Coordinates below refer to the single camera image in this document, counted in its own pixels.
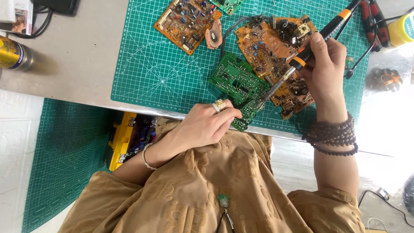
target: cutting mat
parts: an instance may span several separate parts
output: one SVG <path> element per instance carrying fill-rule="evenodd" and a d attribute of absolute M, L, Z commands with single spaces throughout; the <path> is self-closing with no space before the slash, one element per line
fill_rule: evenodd
<path fill-rule="evenodd" d="M 22 232 L 52 219 L 80 195 L 103 163 L 115 111 L 45 98 Z"/>
<path fill-rule="evenodd" d="M 196 103 L 212 103 L 225 97 L 207 82 L 219 60 L 219 49 L 206 48 L 205 40 L 189 56 L 164 35 L 154 23 L 171 0 L 130 0 L 114 75 L 111 99 L 174 112 L 188 113 Z M 240 16 L 272 15 L 297 17 L 308 14 L 321 30 L 351 0 L 246 0 L 233 16 L 221 17 L 223 31 Z M 358 9 L 339 38 L 348 48 L 348 56 L 356 60 L 368 47 Z M 243 58 L 234 33 L 226 42 L 226 50 Z M 347 108 L 358 119 L 368 58 L 363 59 L 350 80 L 344 80 Z M 302 133 L 315 115 L 312 105 L 289 120 L 282 120 L 282 109 L 267 102 L 253 120 L 253 126 L 285 132 Z"/>

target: yellow jar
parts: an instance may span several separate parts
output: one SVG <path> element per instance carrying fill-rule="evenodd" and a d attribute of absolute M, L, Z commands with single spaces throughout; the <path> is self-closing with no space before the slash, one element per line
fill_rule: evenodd
<path fill-rule="evenodd" d="M 414 13 L 395 20 L 388 26 L 388 29 L 392 45 L 400 46 L 414 42 Z"/>

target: circuit board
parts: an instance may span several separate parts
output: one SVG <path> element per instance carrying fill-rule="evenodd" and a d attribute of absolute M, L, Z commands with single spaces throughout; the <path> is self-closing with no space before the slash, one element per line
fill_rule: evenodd
<path fill-rule="evenodd" d="M 244 1 L 245 0 L 210 0 L 210 2 L 218 6 L 228 15 L 233 15 L 237 10 L 239 10 Z"/>
<path fill-rule="evenodd" d="M 289 68 L 289 61 L 298 54 L 298 48 L 317 29 L 309 16 L 296 18 L 275 18 L 269 24 L 265 21 L 249 22 L 235 31 L 236 42 L 253 66 L 256 75 L 274 84 Z M 284 120 L 311 105 L 312 99 L 303 79 L 293 74 L 274 93 L 271 100 L 280 105 Z"/>
<path fill-rule="evenodd" d="M 240 109 L 242 118 L 231 123 L 235 129 L 243 132 L 255 118 L 262 106 L 256 107 L 261 96 L 270 88 L 270 84 L 252 73 L 253 67 L 230 52 L 226 52 L 217 69 L 208 80 L 229 96 L 233 106 Z"/>
<path fill-rule="evenodd" d="M 222 13 L 207 0 L 173 0 L 154 27 L 192 55 Z"/>

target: white ring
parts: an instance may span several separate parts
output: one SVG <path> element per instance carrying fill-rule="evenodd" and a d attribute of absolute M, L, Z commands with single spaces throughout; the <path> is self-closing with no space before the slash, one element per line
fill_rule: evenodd
<path fill-rule="evenodd" d="M 215 110 L 217 111 L 217 113 L 220 113 L 221 112 L 216 103 L 212 103 L 212 105 L 215 108 Z"/>

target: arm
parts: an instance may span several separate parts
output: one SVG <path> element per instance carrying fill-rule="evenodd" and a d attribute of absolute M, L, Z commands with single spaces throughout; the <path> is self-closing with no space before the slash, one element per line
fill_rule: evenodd
<path fill-rule="evenodd" d="M 217 113 L 211 104 L 196 104 L 186 118 L 145 151 L 145 160 L 152 167 L 161 167 L 177 154 L 191 148 L 217 143 L 227 132 L 235 117 L 241 112 L 229 100 L 226 109 Z M 142 152 L 118 167 L 112 175 L 133 184 L 144 185 L 153 173 L 144 164 Z"/>
<path fill-rule="evenodd" d="M 347 49 L 332 38 L 325 43 L 319 33 L 310 37 L 310 43 L 315 59 L 310 60 L 298 75 L 305 79 L 315 100 L 317 121 L 340 124 L 348 119 L 343 93 Z M 353 146 L 317 146 L 329 151 L 353 149 Z M 335 188 L 357 196 L 359 175 L 355 156 L 332 156 L 315 150 L 313 166 L 319 190 Z"/>

